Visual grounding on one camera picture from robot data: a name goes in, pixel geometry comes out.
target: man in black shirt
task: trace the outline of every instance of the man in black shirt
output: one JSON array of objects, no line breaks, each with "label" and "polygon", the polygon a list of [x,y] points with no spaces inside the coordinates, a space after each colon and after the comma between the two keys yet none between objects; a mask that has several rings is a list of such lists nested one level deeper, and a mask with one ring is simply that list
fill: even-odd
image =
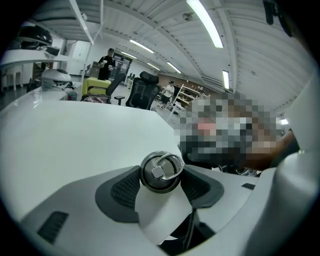
[{"label": "man in black shirt", "polygon": [[100,68],[100,71],[99,71],[99,76],[98,76],[99,80],[108,80],[111,71],[116,66],[116,61],[113,58],[114,52],[115,52],[115,50],[110,48],[108,50],[108,55],[107,56],[103,56],[99,60],[99,63],[104,63],[104,66],[102,68]]}]

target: person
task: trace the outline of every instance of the person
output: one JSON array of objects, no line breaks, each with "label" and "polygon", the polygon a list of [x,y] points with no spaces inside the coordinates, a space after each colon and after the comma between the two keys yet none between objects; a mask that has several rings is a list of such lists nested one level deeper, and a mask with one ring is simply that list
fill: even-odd
[{"label": "person", "polygon": [[163,101],[163,104],[161,106],[162,109],[164,109],[167,106],[170,98],[174,95],[174,93],[175,93],[174,81],[170,81],[169,84],[164,89],[164,93],[162,96],[162,101]]},{"label": "person", "polygon": [[108,80],[110,77],[110,73],[113,68],[116,66],[116,61],[114,59],[114,52],[115,50],[110,48],[108,50],[107,56],[103,56],[99,63],[103,63],[104,66],[100,68],[98,79],[99,80]]}]

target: black helmet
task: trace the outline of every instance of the black helmet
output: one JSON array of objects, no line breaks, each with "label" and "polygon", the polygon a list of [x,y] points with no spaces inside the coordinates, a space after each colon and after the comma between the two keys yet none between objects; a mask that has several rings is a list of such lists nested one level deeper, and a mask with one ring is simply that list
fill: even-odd
[{"label": "black helmet", "polygon": [[51,46],[52,36],[49,31],[39,26],[24,26],[16,38],[21,41],[21,48],[37,50],[39,47]]}]

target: metal cylindrical knob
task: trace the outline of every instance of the metal cylindrical knob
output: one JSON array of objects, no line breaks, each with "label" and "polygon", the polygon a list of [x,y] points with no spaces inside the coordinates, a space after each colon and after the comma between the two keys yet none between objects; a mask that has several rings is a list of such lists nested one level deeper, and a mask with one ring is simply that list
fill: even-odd
[{"label": "metal cylindrical knob", "polygon": [[156,151],[147,155],[140,165],[140,180],[156,193],[172,191],[180,182],[183,160],[174,153]]}]

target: black office chair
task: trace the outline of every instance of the black office chair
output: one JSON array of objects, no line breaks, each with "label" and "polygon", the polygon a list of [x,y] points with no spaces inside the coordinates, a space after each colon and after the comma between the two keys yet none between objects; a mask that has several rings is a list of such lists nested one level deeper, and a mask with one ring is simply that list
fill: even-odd
[{"label": "black office chair", "polygon": [[[161,88],[157,83],[159,77],[145,71],[140,73],[140,78],[133,80],[131,94],[125,103],[127,107],[150,110],[152,102],[155,100]],[[114,97],[121,102],[123,96]]]},{"label": "black office chair", "polygon": [[[114,80],[111,82],[108,88],[100,87],[100,86],[89,86],[88,87],[88,94],[84,94],[81,98],[81,101],[85,102],[100,102],[100,103],[107,103],[111,104],[111,95],[115,91],[115,89],[118,87],[118,85],[123,81],[123,78],[126,76],[125,73],[118,74]],[[91,89],[104,89],[105,95],[102,94],[93,94],[89,93]]]}]

